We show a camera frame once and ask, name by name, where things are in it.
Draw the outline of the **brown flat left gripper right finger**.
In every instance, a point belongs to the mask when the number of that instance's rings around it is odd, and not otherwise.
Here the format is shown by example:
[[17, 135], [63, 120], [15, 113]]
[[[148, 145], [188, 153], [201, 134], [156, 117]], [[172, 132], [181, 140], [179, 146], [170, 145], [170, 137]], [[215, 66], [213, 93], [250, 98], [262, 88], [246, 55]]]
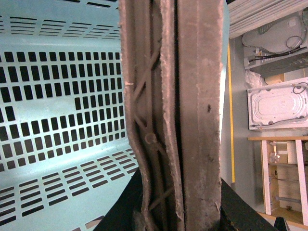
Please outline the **brown flat left gripper right finger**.
[[185, 229], [217, 231], [224, 2], [180, 0], [177, 10]]

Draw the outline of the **brown ribbed left gripper left finger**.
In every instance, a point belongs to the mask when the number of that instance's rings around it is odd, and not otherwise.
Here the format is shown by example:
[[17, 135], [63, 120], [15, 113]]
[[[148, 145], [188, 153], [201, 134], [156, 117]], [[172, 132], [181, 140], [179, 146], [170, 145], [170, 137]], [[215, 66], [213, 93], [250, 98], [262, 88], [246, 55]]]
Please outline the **brown ribbed left gripper left finger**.
[[175, 1], [119, 2], [126, 127], [142, 179], [147, 231], [182, 231], [176, 133]]

